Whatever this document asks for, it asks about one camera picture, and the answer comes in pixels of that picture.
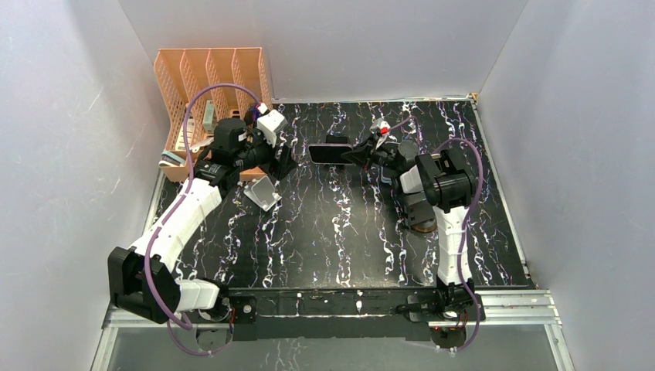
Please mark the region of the phone with pink case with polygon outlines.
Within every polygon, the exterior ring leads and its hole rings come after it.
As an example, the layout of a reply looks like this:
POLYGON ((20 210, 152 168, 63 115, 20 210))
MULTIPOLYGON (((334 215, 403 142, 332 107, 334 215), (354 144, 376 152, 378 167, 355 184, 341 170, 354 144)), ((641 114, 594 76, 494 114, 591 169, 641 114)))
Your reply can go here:
POLYGON ((319 143, 308 145, 311 161, 319 165, 351 165, 343 154, 352 150, 350 144, 319 143))

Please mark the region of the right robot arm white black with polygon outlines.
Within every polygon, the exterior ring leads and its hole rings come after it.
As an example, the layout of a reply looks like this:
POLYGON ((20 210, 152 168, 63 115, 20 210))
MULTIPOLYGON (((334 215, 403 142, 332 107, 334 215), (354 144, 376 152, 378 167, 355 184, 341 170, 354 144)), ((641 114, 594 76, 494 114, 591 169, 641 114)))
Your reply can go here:
POLYGON ((381 144, 378 140, 374 134, 341 157, 364 169, 375 165, 386 170, 407 227, 438 233, 436 290, 430 296, 408 298, 394 313, 408 319, 418 315, 455 319, 460 327, 468 320, 480 322, 465 238, 466 218, 476 192, 474 176, 448 150, 431 155, 411 141, 381 144))

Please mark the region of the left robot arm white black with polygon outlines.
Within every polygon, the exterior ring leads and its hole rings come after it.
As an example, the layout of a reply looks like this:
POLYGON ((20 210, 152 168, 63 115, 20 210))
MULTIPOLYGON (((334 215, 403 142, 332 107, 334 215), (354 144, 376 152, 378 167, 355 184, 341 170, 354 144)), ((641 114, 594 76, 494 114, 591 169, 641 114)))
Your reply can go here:
POLYGON ((116 247, 108 263, 110 301, 162 324, 201 311, 213 322, 227 318, 231 302, 225 285, 208 278, 176 279, 175 263, 205 218, 239 185, 243 171, 260 167, 265 175, 244 186, 245 195, 264 211, 280 200, 274 182, 297 163, 280 143, 286 118, 276 110, 259 116, 253 128, 237 118, 222 119, 213 141, 198 157, 175 201, 130 247, 116 247))

